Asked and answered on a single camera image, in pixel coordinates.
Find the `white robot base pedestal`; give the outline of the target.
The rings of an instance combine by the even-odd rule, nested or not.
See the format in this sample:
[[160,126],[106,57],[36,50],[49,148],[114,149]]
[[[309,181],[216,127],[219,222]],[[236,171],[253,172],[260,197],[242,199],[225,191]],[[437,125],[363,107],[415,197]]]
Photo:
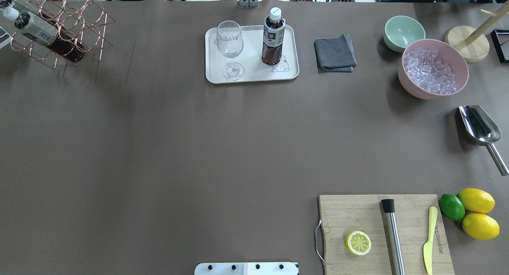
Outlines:
[[195,275],[298,275],[296,262],[199,263]]

